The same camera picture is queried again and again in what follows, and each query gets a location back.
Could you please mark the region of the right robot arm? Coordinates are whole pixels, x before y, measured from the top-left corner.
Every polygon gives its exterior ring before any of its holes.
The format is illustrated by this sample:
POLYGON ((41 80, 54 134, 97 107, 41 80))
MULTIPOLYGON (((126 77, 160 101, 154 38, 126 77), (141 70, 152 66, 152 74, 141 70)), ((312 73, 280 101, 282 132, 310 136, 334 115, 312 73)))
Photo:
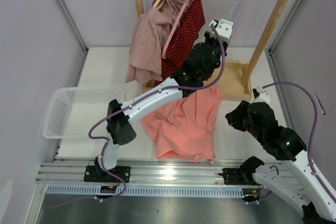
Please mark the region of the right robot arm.
POLYGON ((225 116, 236 130, 248 132, 263 149, 282 162, 294 175, 296 187, 280 177, 275 167, 255 156, 239 168, 224 168, 220 173, 229 185, 262 185, 289 204, 302 216, 304 223, 335 223, 335 190, 308 159, 308 148, 292 129, 280 126, 274 111, 264 101, 242 101, 225 116))

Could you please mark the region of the salmon pink skirt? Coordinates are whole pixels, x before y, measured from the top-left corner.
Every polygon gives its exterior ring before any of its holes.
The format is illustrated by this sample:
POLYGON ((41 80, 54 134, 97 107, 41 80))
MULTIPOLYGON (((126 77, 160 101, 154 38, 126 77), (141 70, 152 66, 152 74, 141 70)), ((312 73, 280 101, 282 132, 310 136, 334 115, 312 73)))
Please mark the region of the salmon pink skirt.
POLYGON ((222 90, 213 85, 145 116, 141 124, 155 146, 156 158, 212 163, 216 159, 214 132, 223 98, 222 90))

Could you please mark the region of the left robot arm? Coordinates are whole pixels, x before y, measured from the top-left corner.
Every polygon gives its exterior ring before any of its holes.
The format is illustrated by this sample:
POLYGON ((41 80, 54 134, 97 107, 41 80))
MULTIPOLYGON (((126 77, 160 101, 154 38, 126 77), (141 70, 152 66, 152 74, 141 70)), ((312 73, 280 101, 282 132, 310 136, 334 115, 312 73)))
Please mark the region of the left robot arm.
POLYGON ((101 137, 105 144, 101 154, 94 159, 94 164, 86 167, 85 182, 127 183, 128 176, 115 174, 114 169, 119 148, 137 136, 133 125, 160 107, 219 81, 219 77, 216 77, 209 84, 204 83, 216 69, 219 69, 218 76, 223 74, 230 36, 214 28, 212 32, 205 32, 204 37, 205 41, 193 46, 182 66, 161 84, 127 102, 120 103, 116 99, 109 102, 107 116, 88 132, 89 138, 94 140, 93 131, 103 122, 107 123, 107 135, 101 137))

